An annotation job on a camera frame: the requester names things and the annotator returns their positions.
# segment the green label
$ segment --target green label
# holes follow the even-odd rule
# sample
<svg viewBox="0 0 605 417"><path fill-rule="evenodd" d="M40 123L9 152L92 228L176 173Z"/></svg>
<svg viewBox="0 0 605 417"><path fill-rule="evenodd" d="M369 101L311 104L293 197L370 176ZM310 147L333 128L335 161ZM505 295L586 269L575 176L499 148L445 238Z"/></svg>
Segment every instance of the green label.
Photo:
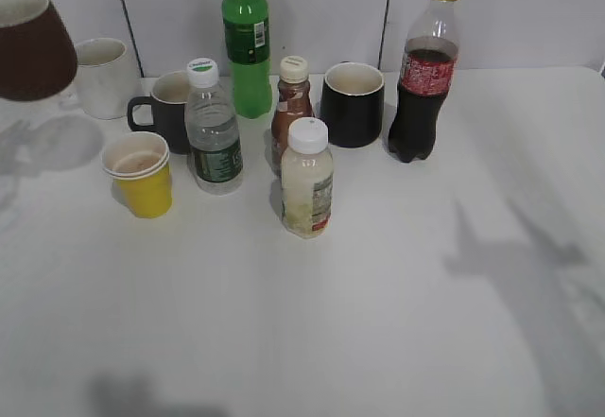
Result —
<svg viewBox="0 0 605 417"><path fill-rule="evenodd" d="M229 59L236 64L256 64L268 60L268 18L252 25L238 25L223 19Z"/></svg>
<svg viewBox="0 0 605 417"><path fill-rule="evenodd" d="M222 150L210 152L191 147L198 176L206 182L226 182L242 170L242 152L239 140Z"/></svg>

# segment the panel seam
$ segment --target panel seam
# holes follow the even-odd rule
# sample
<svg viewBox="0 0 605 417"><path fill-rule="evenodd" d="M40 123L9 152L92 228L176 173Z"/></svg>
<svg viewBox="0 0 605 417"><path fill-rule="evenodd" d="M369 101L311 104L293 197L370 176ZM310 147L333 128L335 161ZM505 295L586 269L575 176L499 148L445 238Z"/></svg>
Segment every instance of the panel seam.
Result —
<svg viewBox="0 0 605 417"><path fill-rule="evenodd" d="M141 78L145 76L143 72L143 64L141 63L141 56L139 55L139 48L136 45L136 41L134 40L134 31L132 30L132 23L130 22L129 10L126 7L126 1L120 0L120 4L122 5L122 11L124 12L124 17L126 19L126 26L129 29L130 40L132 41L132 48L134 48L134 57L136 58L137 65L139 66L139 73L141 74Z"/></svg>
<svg viewBox="0 0 605 417"><path fill-rule="evenodd" d="M388 22L388 18L389 18L389 7L390 7L390 0L387 0L387 3L385 5L385 18L383 19L383 23L382 23L382 35L380 37L380 51L378 52L378 68L380 69L382 67L382 55L383 55L383 51L385 48L385 35L387 32L387 22Z"/></svg>

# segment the brown sauce bottle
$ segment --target brown sauce bottle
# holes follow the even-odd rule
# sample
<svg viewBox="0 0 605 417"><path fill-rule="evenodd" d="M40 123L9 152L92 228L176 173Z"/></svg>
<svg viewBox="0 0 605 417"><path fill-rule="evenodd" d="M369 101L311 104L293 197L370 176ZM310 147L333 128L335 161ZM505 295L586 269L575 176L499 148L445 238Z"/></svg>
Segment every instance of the brown sauce bottle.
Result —
<svg viewBox="0 0 605 417"><path fill-rule="evenodd" d="M277 90L279 100L271 122L271 156L273 171L279 175L290 124L301 117L314 117L309 98L309 65L305 59L298 56L282 59Z"/></svg>

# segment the cup rim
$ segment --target cup rim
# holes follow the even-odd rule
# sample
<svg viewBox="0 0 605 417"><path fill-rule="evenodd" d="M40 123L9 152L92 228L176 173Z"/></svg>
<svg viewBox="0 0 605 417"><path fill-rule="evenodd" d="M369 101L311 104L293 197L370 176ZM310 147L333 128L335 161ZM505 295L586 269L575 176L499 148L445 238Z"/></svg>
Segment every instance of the cup rim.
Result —
<svg viewBox="0 0 605 417"><path fill-rule="evenodd" d="M151 87L151 91L149 91L150 95L155 98L158 102L161 103L165 103L166 105L184 105L187 103L187 100L184 100L183 102L170 102L168 100L164 100L163 98L158 97L155 94L155 87L158 84L158 82L162 79L162 78L167 78L167 77L171 77L173 75L176 74L183 74L185 76L185 79L189 79L187 76L187 71L185 70L175 70L174 72L168 72L167 74L162 74L160 75L154 82L153 82L153 86Z"/></svg>
<svg viewBox="0 0 605 417"><path fill-rule="evenodd" d="M36 10L26 17L20 18L17 22L0 23L0 27L12 27L29 23L45 13L48 10L48 6L50 6L50 0L44 0L43 7L40 10Z"/></svg>
<svg viewBox="0 0 605 417"><path fill-rule="evenodd" d="M126 56L126 53L129 51L128 46L126 45L126 43L124 43L124 41L120 41L119 39L115 39L114 37L95 37L94 39L86 39L85 41L76 43L74 45L74 49L76 50L76 55L78 54L78 48L86 45L87 43L99 42L99 41L120 43L122 45L122 53L120 53L118 56L113 58L111 61L103 62L101 64L80 64L79 60L78 60L78 67L98 68L98 67L103 67L104 65L110 65L110 64L124 58L124 56Z"/></svg>
<svg viewBox="0 0 605 417"><path fill-rule="evenodd" d="M380 85L378 85L375 89L372 89L371 91L368 91L366 93L361 93L361 94L353 94L353 93L346 93L344 91L340 91L339 89L336 89L334 86L332 86L332 84L330 84L330 81L328 80L328 75L330 73L334 72L339 67L366 67L366 68L369 68L380 76ZM376 67L374 67L373 65L366 64L365 62L348 62L348 61L339 62L338 64L333 65L332 67L330 67L328 70L325 71L325 74L323 76L323 81L335 93L343 94L344 96L350 96L350 97L369 96L371 94L377 93L378 91L380 91L382 88L385 87L384 74L380 70L378 70Z"/></svg>
<svg viewBox="0 0 605 417"><path fill-rule="evenodd" d="M134 173L118 173L118 172L113 171L112 169L108 168L105 165L105 155L107 154L107 151L110 150L111 147L114 147L118 142L124 141L124 139L126 137L133 137L133 136L153 136L155 138L160 138L162 140L162 142L164 143L164 154L162 155L162 158L160 160L158 160L158 162L155 165L153 165L147 169L144 169L143 171L136 171ZM109 144L107 144L103 148L103 150L101 152L101 164L103 166L103 170L107 174L112 176L114 179L118 179L120 181L137 181L139 179L143 179L148 176L151 176L152 174L155 174L159 169L163 168L168 163L169 157L170 157L170 149L168 148L168 143L162 137L162 135L159 135L152 131L132 131L132 132L129 132L129 133L126 133L126 134L120 136L119 138L114 139L113 141L111 141Z"/></svg>

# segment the white bottle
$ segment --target white bottle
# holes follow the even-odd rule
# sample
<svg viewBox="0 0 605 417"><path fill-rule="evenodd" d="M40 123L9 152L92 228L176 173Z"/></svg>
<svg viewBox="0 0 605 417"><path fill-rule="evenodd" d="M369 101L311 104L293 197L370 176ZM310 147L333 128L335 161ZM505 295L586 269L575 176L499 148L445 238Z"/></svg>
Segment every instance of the white bottle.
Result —
<svg viewBox="0 0 605 417"><path fill-rule="evenodd" d="M283 222L292 233L315 237L325 230L332 207L334 163L328 128L313 117L292 124L282 156Z"/></svg>
<svg viewBox="0 0 605 417"><path fill-rule="evenodd" d="M242 183L242 154L235 111L218 84L216 62L199 58L187 65L191 92L185 127L198 186L225 195Z"/></svg>

